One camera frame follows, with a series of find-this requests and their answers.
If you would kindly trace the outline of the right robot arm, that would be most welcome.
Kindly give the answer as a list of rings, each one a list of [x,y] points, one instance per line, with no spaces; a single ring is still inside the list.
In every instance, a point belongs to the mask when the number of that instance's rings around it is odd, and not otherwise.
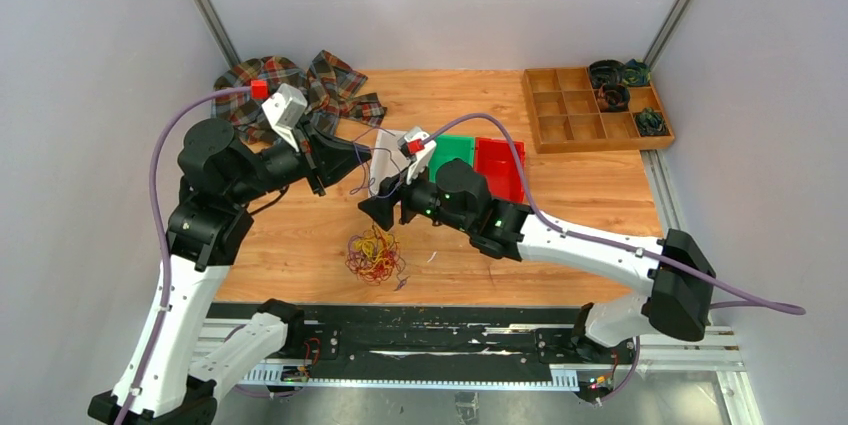
[[[598,361],[623,340],[646,333],[685,342],[705,335],[715,271],[682,230],[657,238],[567,222],[493,196],[486,178],[459,159],[433,178],[411,179],[405,172],[387,178],[358,207],[385,231],[421,216],[466,234],[490,258],[566,265],[628,287],[623,298],[580,309],[571,345],[584,361]]]

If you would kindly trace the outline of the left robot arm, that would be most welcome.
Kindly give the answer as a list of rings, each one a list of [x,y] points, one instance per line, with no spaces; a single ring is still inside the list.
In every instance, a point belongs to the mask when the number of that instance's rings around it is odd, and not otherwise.
[[[209,424],[219,403],[266,357],[298,356],[304,313],[270,299],[229,339],[201,359],[194,350],[212,301],[253,225],[249,204],[306,181],[316,195],[370,158],[365,146],[302,122],[300,149],[278,143],[250,150],[226,120],[192,126],[177,162],[179,200],[157,232],[160,276],[139,343],[112,389],[94,396],[88,415],[107,424]]]

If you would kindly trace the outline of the white plastic bin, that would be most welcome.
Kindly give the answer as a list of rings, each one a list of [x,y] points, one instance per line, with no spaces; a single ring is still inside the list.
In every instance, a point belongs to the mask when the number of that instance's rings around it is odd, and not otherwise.
[[[429,134],[420,127],[409,131],[380,129],[369,168],[368,192],[370,198],[386,198],[417,178],[425,178],[429,160],[434,150],[432,143],[423,150],[407,157],[401,146],[416,140],[424,141]]]

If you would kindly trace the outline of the plaid cloth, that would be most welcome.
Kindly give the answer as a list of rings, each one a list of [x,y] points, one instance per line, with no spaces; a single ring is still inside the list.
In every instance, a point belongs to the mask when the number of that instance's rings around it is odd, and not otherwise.
[[[377,94],[361,92],[368,77],[326,50],[319,52],[306,69],[282,56],[248,59],[221,75],[213,89],[247,86],[255,80],[265,81],[272,91],[283,84],[298,89],[307,100],[305,117],[330,135],[336,133],[342,119],[377,127],[388,112]],[[261,102],[248,95],[215,99],[212,116],[228,121],[248,144],[279,140],[261,113]]]

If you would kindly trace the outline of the green plastic bin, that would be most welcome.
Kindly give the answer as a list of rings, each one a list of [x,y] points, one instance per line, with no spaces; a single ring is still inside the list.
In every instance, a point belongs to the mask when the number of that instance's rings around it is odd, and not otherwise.
[[[476,139],[470,136],[442,134],[435,138],[436,149],[428,165],[429,179],[434,181],[438,170],[446,163],[460,159],[473,165]]]

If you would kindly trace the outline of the red plastic bin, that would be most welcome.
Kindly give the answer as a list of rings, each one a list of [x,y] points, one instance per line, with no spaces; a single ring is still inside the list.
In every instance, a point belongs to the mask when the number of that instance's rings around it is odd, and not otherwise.
[[[520,160],[517,167],[509,143],[504,139],[475,138],[473,169],[483,175],[494,197],[522,203],[525,199],[519,169],[525,167],[523,142],[514,143]]]

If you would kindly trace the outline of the wooden compartment tray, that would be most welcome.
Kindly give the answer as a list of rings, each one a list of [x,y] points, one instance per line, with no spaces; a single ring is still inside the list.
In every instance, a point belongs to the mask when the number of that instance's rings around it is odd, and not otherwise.
[[[629,111],[601,113],[587,67],[536,68],[522,72],[522,88],[535,150],[540,154],[595,151],[648,151],[668,148],[675,132],[656,91],[630,87]],[[641,137],[634,114],[651,107],[665,118],[671,134]]]

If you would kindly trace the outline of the dark coil middle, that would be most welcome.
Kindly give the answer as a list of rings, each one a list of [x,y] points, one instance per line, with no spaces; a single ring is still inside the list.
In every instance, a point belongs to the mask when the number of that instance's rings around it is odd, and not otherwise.
[[[622,84],[602,84],[596,93],[601,113],[628,112],[630,99],[630,89]]]

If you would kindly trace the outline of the black coil top left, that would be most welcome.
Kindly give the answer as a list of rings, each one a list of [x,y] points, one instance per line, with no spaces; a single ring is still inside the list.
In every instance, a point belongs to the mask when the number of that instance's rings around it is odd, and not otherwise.
[[[625,65],[614,59],[599,60],[587,67],[590,84],[593,89],[600,89],[604,85],[619,85],[622,83],[622,74]]]

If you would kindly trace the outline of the green coil lower right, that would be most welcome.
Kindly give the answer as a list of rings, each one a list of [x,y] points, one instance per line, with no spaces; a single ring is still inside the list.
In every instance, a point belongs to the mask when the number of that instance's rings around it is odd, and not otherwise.
[[[667,122],[661,112],[646,107],[635,113],[634,123],[641,137],[669,136],[671,134]]]

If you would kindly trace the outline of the green coil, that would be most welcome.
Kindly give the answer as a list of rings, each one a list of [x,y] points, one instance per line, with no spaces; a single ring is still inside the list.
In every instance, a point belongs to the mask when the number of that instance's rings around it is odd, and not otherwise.
[[[634,123],[641,137],[669,136],[671,134],[667,122],[661,112],[646,107],[635,113]]]
[[[621,83],[627,87],[648,87],[651,84],[650,67],[639,60],[625,62],[620,72]]]

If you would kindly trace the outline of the green coil top right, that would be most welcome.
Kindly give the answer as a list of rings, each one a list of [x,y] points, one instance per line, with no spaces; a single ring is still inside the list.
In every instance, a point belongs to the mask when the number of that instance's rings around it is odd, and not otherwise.
[[[625,62],[620,72],[621,83],[627,87],[648,87],[651,84],[650,67],[639,60]]]

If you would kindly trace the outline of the aluminium frame rail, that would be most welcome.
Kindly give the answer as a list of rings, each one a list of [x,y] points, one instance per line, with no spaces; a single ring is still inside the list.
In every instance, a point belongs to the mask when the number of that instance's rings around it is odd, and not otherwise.
[[[314,306],[282,345],[238,369],[271,394],[308,386],[567,391],[599,404],[651,372],[712,371],[733,423],[762,418],[728,328],[698,342],[660,334],[580,352],[570,308]]]

